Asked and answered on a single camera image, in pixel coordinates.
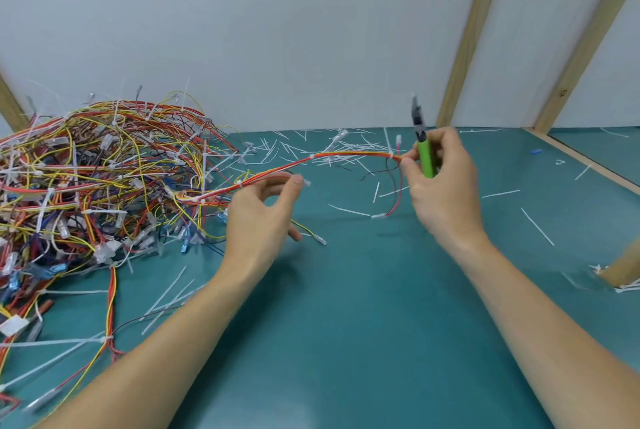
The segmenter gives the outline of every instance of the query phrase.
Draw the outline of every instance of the green work surface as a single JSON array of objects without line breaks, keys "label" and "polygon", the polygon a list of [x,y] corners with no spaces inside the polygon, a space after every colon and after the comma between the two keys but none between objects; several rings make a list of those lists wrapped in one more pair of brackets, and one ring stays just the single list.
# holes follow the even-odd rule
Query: green work surface
[{"label": "green work surface", "polygon": [[640,185],[640,127],[554,128],[549,135]]},{"label": "green work surface", "polygon": [[[386,146],[380,129],[369,132],[350,133],[345,140]],[[413,142],[410,128],[388,132],[392,144],[397,133],[405,148]],[[335,131],[307,132],[307,141],[292,131],[284,135],[247,133],[244,139],[320,151]],[[523,130],[462,131],[461,137],[478,166],[482,196],[521,190],[482,199],[493,242],[590,334],[640,369],[640,291],[615,293],[589,267],[607,265],[637,236],[640,197],[595,171],[575,181],[583,164]],[[535,149],[542,152],[531,155]],[[307,155],[294,151],[300,158]],[[260,152],[246,158],[263,157]],[[249,166],[261,171],[295,159],[282,145],[272,157],[273,162]],[[564,163],[556,164],[558,159]],[[299,244],[287,241],[196,379],[172,428],[551,427],[475,290],[416,220],[408,190],[396,212],[383,220],[328,205],[368,214],[393,205],[393,194],[373,203],[378,182],[379,195],[394,190],[387,172],[364,177],[365,167],[384,169],[385,160],[361,163],[296,168],[312,183],[296,204],[294,219],[327,245],[309,237]],[[205,283],[220,263],[220,255],[202,246],[185,255],[179,250],[179,243],[172,243],[161,258],[136,259],[133,273],[126,266],[118,271],[116,325],[144,313],[182,266],[186,272],[166,300],[191,280],[189,289]],[[108,272],[97,271],[55,288],[107,285]],[[92,336],[104,329],[105,311],[105,295],[60,297],[46,315],[40,339]],[[119,331],[116,346],[130,350],[140,343],[146,324]],[[67,347],[14,349],[3,381]],[[10,392],[28,403],[91,360],[97,349],[97,344],[84,346]],[[105,354],[88,379],[108,363]],[[18,412],[3,427],[24,428],[35,420]]]}]

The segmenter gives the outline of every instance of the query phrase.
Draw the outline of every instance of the wooden beam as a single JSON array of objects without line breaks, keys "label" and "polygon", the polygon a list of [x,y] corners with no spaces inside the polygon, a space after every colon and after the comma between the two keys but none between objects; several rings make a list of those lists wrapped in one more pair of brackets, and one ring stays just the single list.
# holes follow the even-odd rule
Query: wooden beam
[{"label": "wooden beam", "polygon": [[626,0],[600,0],[534,128],[548,133]]},{"label": "wooden beam", "polygon": [[453,61],[453,67],[449,74],[449,83],[447,83],[447,89],[438,112],[438,119],[436,120],[438,127],[451,124],[453,113],[456,110],[456,105],[462,92],[462,86],[465,84],[471,60],[473,60],[480,35],[482,34],[484,22],[489,14],[489,8],[491,8],[491,2],[492,0],[474,0],[473,4],[471,4],[465,31],[460,39],[456,59]]},{"label": "wooden beam", "polygon": [[15,101],[15,97],[9,87],[0,76],[0,113],[13,132],[25,129],[29,126],[29,120],[24,111]]},{"label": "wooden beam", "polygon": [[640,237],[625,249],[622,257],[598,274],[614,288],[640,279]]},{"label": "wooden beam", "polygon": [[578,151],[571,149],[569,146],[567,146],[566,144],[563,144],[557,139],[554,139],[550,135],[547,135],[546,133],[536,132],[532,128],[526,128],[525,130],[532,133],[539,139],[542,139],[544,142],[547,142],[548,144],[551,144],[552,146],[558,148],[559,150],[561,150],[565,154],[568,154],[572,158],[577,159],[582,164],[585,164],[586,166],[591,166],[591,169],[596,171],[596,173],[600,173],[603,176],[606,176],[610,180],[618,183],[620,186],[627,188],[629,191],[633,191],[636,194],[640,194],[640,186],[638,186],[637,184],[630,182],[628,179],[623,178],[619,174],[615,174],[610,169],[607,169],[601,164],[598,164],[597,162],[589,159],[585,155],[580,154]]}]

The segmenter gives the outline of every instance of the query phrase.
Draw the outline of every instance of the green handle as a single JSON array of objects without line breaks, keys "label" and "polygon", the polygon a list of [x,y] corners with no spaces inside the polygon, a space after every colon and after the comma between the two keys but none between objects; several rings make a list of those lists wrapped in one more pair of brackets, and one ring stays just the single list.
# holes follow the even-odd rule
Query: green handle
[{"label": "green handle", "polygon": [[429,141],[418,142],[418,154],[420,154],[420,164],[422,164],[422,174],[426,178],[433,178],[433,163],[431,162],[431,147]]}]

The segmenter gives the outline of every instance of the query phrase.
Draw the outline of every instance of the hand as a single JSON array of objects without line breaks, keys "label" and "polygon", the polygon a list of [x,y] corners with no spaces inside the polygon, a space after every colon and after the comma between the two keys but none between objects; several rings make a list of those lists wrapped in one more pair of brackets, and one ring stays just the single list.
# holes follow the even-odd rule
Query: hand
[{"label": "hand", "polygon": [[[287,233],[300,242],[291,213],[302,186],[300,174],[280,172],[236,192],[228,207],[225,252],[225,260],[232,260],[227,264],[242,269],[234,274],[258,282],[280,253]],[[274,206],[263,203],[270,196],[280,197]]]},{"label": "hand", "polygon": [[403,155],[400,165],[409,182],[413,208],[424,227],[445,250],[486,239],[480,216],[477,170],[452,127],[430,130],[427,134],[434,156],[442,161],[433,179],[422,174],[415,161],[417,145]]}]

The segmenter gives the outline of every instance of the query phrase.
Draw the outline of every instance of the forearm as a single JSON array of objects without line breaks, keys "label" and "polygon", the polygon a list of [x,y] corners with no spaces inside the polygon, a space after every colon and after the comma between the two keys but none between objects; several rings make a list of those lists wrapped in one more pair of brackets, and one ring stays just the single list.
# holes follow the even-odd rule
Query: forearm
[{"label": "forearm", "polygon": [[255,282],[234,276],[223,261],[218,274],[149,338],[63,405],[43,429],[161,428],[208,360]]},{"label": "forearm", "polygon": [[558,429],[637,427],[640,375],[617,360],[488,241],[452,252]]}]

